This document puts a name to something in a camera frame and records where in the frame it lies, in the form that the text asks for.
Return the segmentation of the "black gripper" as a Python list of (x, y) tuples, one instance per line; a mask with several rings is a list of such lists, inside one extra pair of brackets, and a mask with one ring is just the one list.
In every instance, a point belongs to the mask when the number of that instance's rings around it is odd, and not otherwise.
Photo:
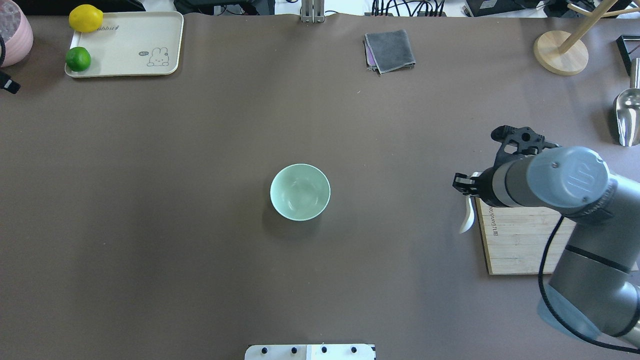
[(483, 201), (494, 201), (497, 196), (493, 187), (495, 169), (486, 169), (476, 175), (455, 173), (452, 186), (464, 196), (480, 198)]

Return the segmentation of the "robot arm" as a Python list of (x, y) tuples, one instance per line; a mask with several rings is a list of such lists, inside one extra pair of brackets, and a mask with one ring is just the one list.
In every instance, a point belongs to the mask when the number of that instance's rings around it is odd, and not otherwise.
[(639, 353), (639, 183), (610, 171), (594, 150), (556, 146), (508, 153), (452, 183), (499, 208), (544, 207), (574, 223), (548, 282), (538, 275), (538, 313), (551, 326), (610, 350)]

